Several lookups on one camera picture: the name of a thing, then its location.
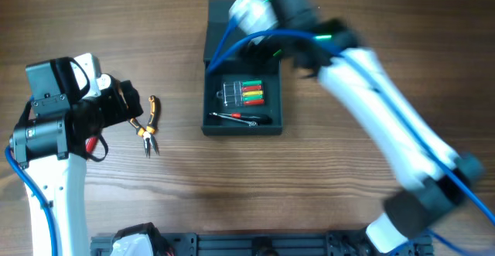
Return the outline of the orange black pliers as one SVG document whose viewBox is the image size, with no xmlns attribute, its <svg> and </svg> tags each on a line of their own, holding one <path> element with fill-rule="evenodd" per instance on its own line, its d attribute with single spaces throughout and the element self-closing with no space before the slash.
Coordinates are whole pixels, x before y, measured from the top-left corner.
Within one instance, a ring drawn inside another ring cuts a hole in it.
<svg viewBox="0 0 495 256">
<path fill-rule="evenodd" d="M 159 116 L 161 113 L 161 101 L 155 95 L 151 95 L 148 101 L 150 103 L 150 114 L 146 126 L 142 126 L 135 118 L 128 120 L 128 123 L 135 129 L 136 135 L 142 138 L 145 156 L 147 158 L 151 156 L 151 150 L 155 154 L 159 154 L 155 133 L 158 131 Z"/>
</svg>

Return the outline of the clear case coloured screwdrivers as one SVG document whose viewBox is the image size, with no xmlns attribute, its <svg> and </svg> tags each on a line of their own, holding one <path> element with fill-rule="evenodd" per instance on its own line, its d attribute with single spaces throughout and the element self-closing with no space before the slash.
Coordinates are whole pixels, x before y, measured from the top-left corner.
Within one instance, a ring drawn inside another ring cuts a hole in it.
<svg viewBox="0 0 495 256">
<path fill-rule="evenodd" d="M 265 92 L 262 80 L 243 80 L 224 82 L 216 93 L 226 108 L 239 108 L 265 104 Z"/>
</svg>

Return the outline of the black red screwdriver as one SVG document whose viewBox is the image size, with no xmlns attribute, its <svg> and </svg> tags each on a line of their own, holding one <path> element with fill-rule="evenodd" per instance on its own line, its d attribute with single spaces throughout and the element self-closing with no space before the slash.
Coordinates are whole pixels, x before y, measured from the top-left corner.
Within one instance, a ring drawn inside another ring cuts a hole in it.
<svg viewBox="0 0 495 256">
<path fill-rule="evenodd" d="M 256 121 L 258 125 L 269 125 L 272 123 L 271 117 L 266 114 L 247 114 L 247 113 L 219 113 L 234 118 L 240 118 L 245 121 Z"/>
</svg>

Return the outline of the silver L-shaped socket wrench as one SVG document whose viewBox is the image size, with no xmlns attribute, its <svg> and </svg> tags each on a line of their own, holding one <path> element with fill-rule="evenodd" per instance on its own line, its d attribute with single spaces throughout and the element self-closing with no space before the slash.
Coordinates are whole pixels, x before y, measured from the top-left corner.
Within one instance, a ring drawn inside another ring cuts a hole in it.
<svg viewBox="0 0 495 256">
<path fill-rule="evenodd" d="M 234 117 L 226 116 L 224 114 L 219 114 L 219 113 L 216 113 L 216 112 L 210 112 L 209 113 L 209 116 L 213 116 L 213 117 L 217 117 L 217 118 L 222 118 L 222 119 L 226 119 L 226 120 L 229 120 L 229 121 L 236 121 L 236 122 L 239 122 L 239 123 L 243 123 L 245 125 L 248 125 L 249 127 L 258 126 L 258 123 L 256 121 L 245 121 L 245 120 L 241 120 L 240 118 L 234 118 Z"/>
</svg>

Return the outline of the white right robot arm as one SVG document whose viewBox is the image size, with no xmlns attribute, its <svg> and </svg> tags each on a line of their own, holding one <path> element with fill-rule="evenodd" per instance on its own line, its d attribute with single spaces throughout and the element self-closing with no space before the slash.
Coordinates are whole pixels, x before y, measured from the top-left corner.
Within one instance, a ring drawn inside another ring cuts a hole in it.
<svg viewBox="0 0 495 256">
<path fill-rule="evenodd" d="M 375 251 L 397 251 L 466 200 L 485 209 L 473 192 L 484 173 L 480 161 L 460 155 L 426 124 L 342 19 L 319 19 L 310 0 L 235 0 L 229 16 L 245 32 L 251 56 L 281 51 L 310 70 L 382 151 L 400 188 L 365 227 Z"/>
</svg>

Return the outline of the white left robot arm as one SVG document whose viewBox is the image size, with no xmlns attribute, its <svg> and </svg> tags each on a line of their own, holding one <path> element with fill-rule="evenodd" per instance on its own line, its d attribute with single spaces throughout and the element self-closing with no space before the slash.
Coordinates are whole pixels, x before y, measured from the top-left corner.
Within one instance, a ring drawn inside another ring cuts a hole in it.
<svg viewBox="0 0 495 256">
<path fill-rule="evenodd" d="M 26 67 L 31 89 L 5 156 L 25 185 L 35 255 L 89 255 L 84 203 L 89 138 L 142 114 L 128 80 L 101 72 L 91 53 Z"/>
</svg>

